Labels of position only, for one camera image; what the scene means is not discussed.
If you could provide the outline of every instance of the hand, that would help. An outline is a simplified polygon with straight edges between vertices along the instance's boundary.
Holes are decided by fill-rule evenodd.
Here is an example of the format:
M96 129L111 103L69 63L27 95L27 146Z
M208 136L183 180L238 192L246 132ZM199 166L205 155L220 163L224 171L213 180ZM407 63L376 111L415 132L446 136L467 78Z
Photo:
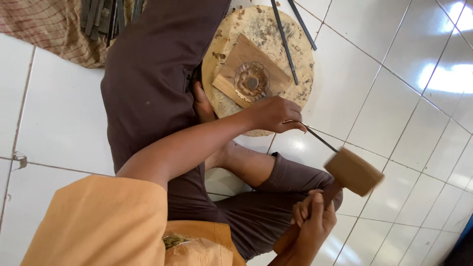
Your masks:
M293 218L291 220L291 225L297 223L299 227L302 227L302 224L309 218L309 208L312 205L313 196L316 193L322 193L322 189L313 189L309 191L309 196L305 198L303 201L299 201L298 203L292 206L292 215Z
M337 223L333 202L324 210L324 198L316 193L312 198L312 216L301 227L296 240L299 256L314 259L320 247Z
M300 129L307 132L301 123L302 108L296 103L279 96L259 101L250 108L241 111L252 121L252 128L283 133L290 129Z

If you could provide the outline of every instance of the round wooden board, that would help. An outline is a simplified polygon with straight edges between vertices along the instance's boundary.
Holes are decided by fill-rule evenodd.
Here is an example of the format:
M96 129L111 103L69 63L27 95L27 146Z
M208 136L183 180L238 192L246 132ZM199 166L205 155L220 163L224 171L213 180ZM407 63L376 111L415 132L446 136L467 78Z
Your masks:
M240 34L244 34L255 43L291 77L289 88L286 93L280 96L297 103L302 108L306 105L314 83L312 46L304 30L288 14L279 11L279 16L286 34L291 58L296 68L299 85L296 86L294 82L272 7L252 6L237 10L223 19L202 62L202 85L213 110L219 118L242 110L232 99L212 86L222 63L225 62L225 59L222 59L221 56L215 56L214 54L224 54L227 58ZM253 130L245 135L259 137L272 133Z

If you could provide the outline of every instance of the orange shirt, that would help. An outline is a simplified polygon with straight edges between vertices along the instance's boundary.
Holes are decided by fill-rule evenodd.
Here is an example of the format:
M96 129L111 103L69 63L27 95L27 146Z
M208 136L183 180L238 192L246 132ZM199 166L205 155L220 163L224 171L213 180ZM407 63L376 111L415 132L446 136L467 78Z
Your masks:
M168 222L161 186L89 176L56 191L21 265L246 264L227 224Z

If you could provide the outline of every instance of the flower carving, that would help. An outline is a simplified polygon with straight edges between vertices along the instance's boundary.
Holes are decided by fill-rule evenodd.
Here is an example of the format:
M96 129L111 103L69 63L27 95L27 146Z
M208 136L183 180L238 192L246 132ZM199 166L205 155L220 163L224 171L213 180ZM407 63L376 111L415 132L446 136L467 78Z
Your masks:
M269 90L269 72L258 62L246 62L235 76L235 92L247 102L261 100Z

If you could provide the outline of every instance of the brown pants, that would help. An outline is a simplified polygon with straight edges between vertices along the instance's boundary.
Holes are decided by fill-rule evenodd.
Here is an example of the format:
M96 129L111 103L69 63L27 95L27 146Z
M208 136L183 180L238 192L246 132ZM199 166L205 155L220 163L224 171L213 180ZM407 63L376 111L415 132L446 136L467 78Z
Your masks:
M136 152L196 125L189 76L202 61L230 0L149 0L111 47L101 90L115 171ZM222 222L245 260L272 250L289 227L293 204L333 181L279 154L256 192L212 202L204 163L168 184L168 219ZM340 193L335 207L342 203Z

